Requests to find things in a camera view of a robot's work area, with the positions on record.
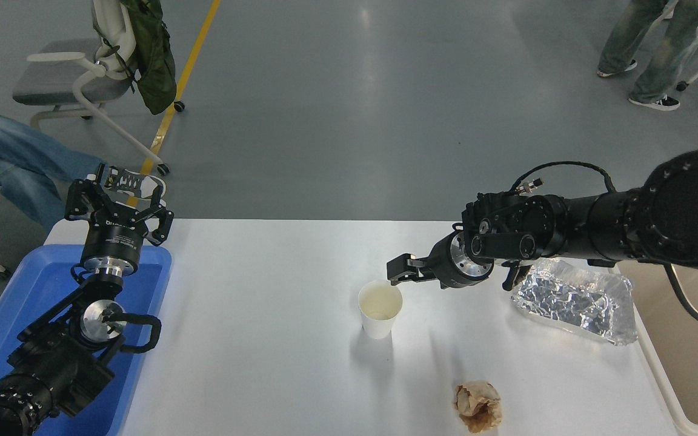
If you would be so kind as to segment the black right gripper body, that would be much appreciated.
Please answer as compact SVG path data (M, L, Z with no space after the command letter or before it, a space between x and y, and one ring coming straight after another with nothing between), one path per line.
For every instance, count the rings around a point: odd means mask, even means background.
M428 255L428 268L439 282L441 289L462 289L468 280L457 268L451 249L462 232L452 232L437 241Z

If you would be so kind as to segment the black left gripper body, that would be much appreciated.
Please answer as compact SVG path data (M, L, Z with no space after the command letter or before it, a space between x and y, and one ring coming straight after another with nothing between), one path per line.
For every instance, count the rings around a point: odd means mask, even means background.
M118 259L127 267L138 267L148 229L142 222L130 223L136 213L130 206L113 206L90 213L81 263L95 267L101 259Z

